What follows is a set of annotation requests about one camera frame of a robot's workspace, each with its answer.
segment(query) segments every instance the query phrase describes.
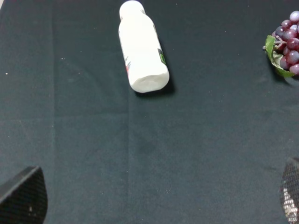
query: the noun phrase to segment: bunch of grapes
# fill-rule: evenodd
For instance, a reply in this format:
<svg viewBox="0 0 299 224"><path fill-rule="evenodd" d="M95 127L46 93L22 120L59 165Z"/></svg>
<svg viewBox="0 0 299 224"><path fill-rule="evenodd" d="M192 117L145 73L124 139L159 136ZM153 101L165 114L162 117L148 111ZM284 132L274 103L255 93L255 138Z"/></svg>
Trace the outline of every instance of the bunch of grapes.
<svg viewBox="0 0 299 224"><path fill-rule="evenodd" d="M283 54L280 66L299 75L299 11L294 11L290 19L284 20L273 33L274 50Z"/></svg>

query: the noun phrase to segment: white plastic bottle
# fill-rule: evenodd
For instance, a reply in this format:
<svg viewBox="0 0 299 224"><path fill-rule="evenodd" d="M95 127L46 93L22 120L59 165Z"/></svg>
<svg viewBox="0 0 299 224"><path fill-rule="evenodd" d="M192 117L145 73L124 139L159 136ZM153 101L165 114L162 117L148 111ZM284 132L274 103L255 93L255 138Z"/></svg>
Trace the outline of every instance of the white plastic bottle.
<svg viewBox="0 0 299 224"><path fill-rule="evenodd" d="M162 89L169 72L153 21L135 0L122 4L120 18L119 38L130 86L140 93Z"/></svg>

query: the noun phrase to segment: bottle cap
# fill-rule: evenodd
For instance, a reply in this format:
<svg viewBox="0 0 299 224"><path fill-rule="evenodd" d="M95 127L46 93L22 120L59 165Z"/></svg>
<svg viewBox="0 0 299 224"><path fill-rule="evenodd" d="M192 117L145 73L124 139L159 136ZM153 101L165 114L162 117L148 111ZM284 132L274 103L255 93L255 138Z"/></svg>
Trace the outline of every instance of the bottle cap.
<svg viewBox="0 0 299 224"><path fill-rule="evenodd" d="M136 13L145 14L144 8L142 4L135 0L126 1L122 4L120 8L120 18L124 18L125 16L131 16Z"/></svg>

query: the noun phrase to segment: fabric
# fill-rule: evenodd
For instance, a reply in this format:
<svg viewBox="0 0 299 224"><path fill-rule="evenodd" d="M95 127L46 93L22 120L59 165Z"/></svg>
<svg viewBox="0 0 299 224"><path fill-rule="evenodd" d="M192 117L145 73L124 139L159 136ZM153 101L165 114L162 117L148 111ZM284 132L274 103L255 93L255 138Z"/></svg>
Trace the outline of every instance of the fabric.
<svg viewBox="0 0 299 224"><path fill-rule="evenodd" d="M142 1L171 72L146 95L128 84L122 2L4 2L0 183L41 166L46 224L286 224L299 89L262 47L297 1Z"/></svg>

